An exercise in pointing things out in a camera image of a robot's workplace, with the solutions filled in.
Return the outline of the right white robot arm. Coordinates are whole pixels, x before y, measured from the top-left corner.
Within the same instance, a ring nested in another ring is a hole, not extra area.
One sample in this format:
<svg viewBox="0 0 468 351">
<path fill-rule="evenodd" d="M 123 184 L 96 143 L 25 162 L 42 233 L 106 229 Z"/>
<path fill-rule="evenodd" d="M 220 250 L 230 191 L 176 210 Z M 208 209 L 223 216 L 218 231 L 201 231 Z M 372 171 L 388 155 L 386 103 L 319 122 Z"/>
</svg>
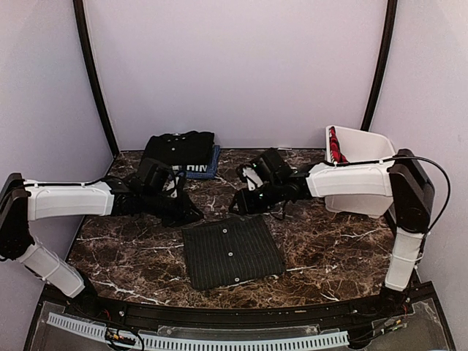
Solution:
<svg viewBox="0 0 468 351">
<path fill-rule="evenodd" d="M 264 214 L 277 204 L 322 198 L 330 212 L 349 212 L 380 217 L 394 209 L 396 239 L 385 277 L 383 294 L 373 302 L 380 317 L 389 317 L 401 305 L 401 295 L 412 271 L 422 258 L 427 237 L 438 218 L 431 215 L 435 188 L 422 163 L 434 161 L 401 149 L 384 159 L 357 162 L 324 160 L 291 168 L 279 152 L 268 149 L 237 167 L 247 186 L 230 204 L 233 214 Z"/>
</svg>

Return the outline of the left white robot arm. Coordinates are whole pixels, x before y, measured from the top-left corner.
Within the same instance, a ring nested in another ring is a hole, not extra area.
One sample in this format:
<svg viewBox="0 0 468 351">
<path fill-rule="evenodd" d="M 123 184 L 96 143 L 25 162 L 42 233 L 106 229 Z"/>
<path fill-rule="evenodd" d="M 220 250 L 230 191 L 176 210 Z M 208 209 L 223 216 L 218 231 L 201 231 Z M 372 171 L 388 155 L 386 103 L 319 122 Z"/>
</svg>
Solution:
<svg viewBox="0 0 468 351">
<path fill-rule="evenodd" d="M 169 187 L 139 178 L 112 176 L 89 182 L 39 182 L 20 173 L 8 175 L 1 188 L 1 260 L 17 261 L 38 279 L 74 300 L 88 319 L 103 313 L 102 301 L 88 277 L 66 263 L 37 233 L 40 222 L 61 229 L 68 219 L 85 216 L 148 214 L 164 227 L 180 227 L 203 218 L 184 190 L 184 178 Z"/>
</svg>

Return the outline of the black white lettered shirt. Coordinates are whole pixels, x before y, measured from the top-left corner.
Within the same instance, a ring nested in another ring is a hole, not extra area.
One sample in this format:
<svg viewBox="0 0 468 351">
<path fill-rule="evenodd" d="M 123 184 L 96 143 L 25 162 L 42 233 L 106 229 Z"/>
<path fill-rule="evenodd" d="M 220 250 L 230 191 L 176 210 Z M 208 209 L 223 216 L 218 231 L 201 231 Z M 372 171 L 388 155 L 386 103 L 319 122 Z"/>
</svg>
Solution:
<svg viewBox="0 0 468 351">
<path fill-rule="evenodd" d="M 188 173 L 214 173 L 217 169 L 217 162 L 211 162 L 208 165 L 173 165 L 172 168 Z"/>
</svg>

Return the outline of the black button shirt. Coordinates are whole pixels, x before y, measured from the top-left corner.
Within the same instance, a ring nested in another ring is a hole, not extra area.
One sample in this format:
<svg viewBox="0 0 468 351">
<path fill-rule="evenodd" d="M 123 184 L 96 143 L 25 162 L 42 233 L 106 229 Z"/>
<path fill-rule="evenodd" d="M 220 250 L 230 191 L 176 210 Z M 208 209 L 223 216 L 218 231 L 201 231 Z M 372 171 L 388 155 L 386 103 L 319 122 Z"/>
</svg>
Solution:
<svg viewBox="0 0 468 351">
<path fill-rule="evenodd" d="M 153 135 L 142 159 L 155 159 L 170 166 L 207 165 L 214 147 L 213 132 Z"/>
</svg>

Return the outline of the blue checkered shirt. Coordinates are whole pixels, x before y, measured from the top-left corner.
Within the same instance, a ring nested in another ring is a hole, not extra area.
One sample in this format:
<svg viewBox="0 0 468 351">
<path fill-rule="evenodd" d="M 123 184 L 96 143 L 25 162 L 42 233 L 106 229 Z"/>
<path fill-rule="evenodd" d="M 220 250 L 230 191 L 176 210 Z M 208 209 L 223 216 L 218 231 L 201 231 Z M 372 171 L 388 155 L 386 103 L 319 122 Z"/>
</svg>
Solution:
<svg viewBox="0 0 468 351">
<path fill-rule="evenodd" d="M 220 146 L 214 145 L 212 155 L 207 165 L 187 165 L 184 170 L 186 177 L 197 180 L 214 179 L 219 164 Z"/>
</svg>

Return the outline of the black pinstriped long sleeve shirt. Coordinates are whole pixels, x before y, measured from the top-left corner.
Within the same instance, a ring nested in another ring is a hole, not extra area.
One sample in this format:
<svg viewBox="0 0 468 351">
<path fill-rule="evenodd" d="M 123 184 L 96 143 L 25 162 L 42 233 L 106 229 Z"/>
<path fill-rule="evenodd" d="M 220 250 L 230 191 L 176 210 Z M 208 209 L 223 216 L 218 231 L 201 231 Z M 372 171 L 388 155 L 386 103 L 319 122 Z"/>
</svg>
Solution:
<svg viewBox="0 0 468 351">
<path fill-rule="evenodd" d="M 286 271 L 262 216 L 229 218 L 183 229 L 184 262 L 191 286 L 209 290 L 282 275 Z"/>
</svg>

